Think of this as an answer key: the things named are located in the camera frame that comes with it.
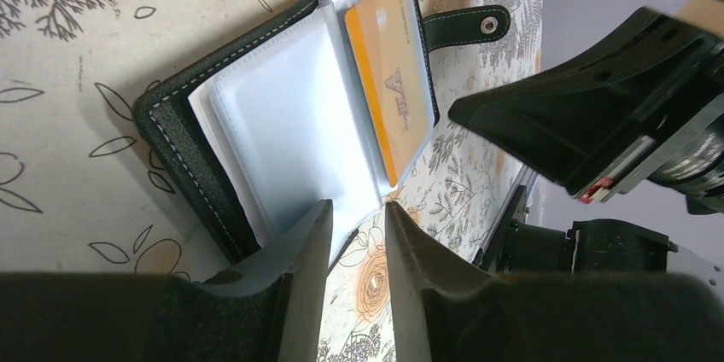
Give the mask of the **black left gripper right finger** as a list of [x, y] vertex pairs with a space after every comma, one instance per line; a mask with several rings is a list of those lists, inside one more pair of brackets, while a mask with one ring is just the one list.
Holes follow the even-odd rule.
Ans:
[[384, 208], [399, 361], [720, 361], [723, 306], [662, 272], [491, 275]]

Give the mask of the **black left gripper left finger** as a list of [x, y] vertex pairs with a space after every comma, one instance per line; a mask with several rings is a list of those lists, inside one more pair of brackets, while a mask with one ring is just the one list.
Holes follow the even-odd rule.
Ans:
[[4, 361], [313, 361], [333, 231], [316, 203], [202, 283], [171, 274], [1, 276]]

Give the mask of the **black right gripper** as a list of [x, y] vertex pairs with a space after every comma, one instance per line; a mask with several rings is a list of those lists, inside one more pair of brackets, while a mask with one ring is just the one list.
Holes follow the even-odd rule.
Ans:
[[723, 40], [654, 9], [559, 66], [459, 98], [448, 116], [581, 202], [648, 180], [693, 215], [723, 211]]

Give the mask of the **black leather card holder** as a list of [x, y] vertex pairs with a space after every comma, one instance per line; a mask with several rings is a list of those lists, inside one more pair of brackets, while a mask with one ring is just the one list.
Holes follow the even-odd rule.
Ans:
[[[395, 189], [347, 32], [364, 0], [300, 0], [141, 95], [139, 133], [201, 222], [238, 262], [284, 235], [317, 202], [334, 207], [330, 263]], [[501, 5], [423, 16], [395, 0], [411, 43], [412, 95], [439, 122], [429, 54], [502, 39]]]

